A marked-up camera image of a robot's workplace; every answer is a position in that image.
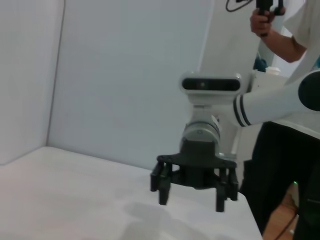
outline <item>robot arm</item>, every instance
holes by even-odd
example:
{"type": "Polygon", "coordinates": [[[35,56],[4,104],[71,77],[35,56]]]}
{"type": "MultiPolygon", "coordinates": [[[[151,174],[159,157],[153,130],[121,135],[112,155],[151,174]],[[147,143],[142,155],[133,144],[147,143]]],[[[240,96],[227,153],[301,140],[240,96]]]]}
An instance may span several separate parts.
{"type": "Polygon", "coordinates": [[[166,205],[171,183],[195,189],[216,188],[216,211],[223,212],[227,198],[238,199],[236,156],[220,153],[220,128],[214,116],[225,115],[239,127],[260,124],[296,112],[320,111],[320,71],[311,72],[283,88],[241,95],[241,78],[183,76],[181,90],[193,105],[180,152],[161,155],[151,173],[152,192],[166,205]],[[173,165],[179,170],[173,171],[173,165]]]}

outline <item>wooden floor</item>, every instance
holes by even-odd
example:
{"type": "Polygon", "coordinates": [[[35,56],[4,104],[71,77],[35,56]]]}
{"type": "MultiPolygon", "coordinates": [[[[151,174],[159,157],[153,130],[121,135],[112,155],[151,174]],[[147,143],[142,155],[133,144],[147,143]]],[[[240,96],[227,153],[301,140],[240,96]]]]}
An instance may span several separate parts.
{"type": "MultiPolygon", "coordinates": [[[[273,212],[268,226],[266,227],[263,239],[264,240],[275,240],[275,238],[281,233],[285,226],[294,217],[297,208],[292,200],[290,190],[283,199],[282,204],[273,212]]],[[[285,231],[279,240],[292,240],[293,235],[290,230],[295,228],[296,221],[285,231]]]]}

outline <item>hand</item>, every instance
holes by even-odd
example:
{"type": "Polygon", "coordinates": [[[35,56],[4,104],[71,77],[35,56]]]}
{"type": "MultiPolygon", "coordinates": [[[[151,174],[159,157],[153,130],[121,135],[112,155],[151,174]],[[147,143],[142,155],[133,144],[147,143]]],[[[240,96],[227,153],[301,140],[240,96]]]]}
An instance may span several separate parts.
{"type": "MultiPolygon", "coordinates": [[[[281,10],[282,13],[285,13],[286,9],[283,8],[281,10]]],[[[272,22],[275,19],[275,13],[265,11],[264,15],[259,15],[259,9],[253,11],[252,16],[250,18],[251,22],[251,32],[255,33],[258,37],[263,34],[268,34],[272,27],[272,22]]]]}

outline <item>black cable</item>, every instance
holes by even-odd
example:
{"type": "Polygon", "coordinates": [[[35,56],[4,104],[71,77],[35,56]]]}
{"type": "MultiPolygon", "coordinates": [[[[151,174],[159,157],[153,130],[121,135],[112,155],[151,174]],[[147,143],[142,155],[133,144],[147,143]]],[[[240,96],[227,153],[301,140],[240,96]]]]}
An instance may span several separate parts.
{"type": "Polygon", "coordinates": [[[235,11],[238,11],[238,10],[244,8],[245,6],[249,5],[249,4],[252,3],[253,1],[254,1],[254,0],[247,0],[247,2],[246,2],[245,4],[243,4],[243,5],[235,8],[235,9],[229,9],[229,2],[230,2],[230,0],[226,0],[225,9],[226,9],[227,12],[233,13],[233,12],[235,12],[235,11]]]}
{"type": "Polygon", "coordinates": [[[297,217],[297,212],[294,213],[294,216],[293,218],[289,221],[289,223],[284,227],[284,229],[282,230],[282,232],[280,232],[280,234],[274,239],[274,240],[279,240],[282,235],[286,232],[286,230],[290,227],[290,225],[294,222],[294,220],[296,219],[297,217]]]}

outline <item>table surface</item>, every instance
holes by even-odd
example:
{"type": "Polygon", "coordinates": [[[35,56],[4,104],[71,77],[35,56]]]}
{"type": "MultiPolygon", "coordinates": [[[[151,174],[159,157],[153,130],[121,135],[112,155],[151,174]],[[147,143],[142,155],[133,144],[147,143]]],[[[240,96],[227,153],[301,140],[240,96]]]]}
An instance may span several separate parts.
{"type": "Polygon", "coordinates": [[[0,167],[1,240],[261,240],[243,195],[215,212],[214,189],[173,185],[167,206],[150,171],[43,147],[0,167]]]}

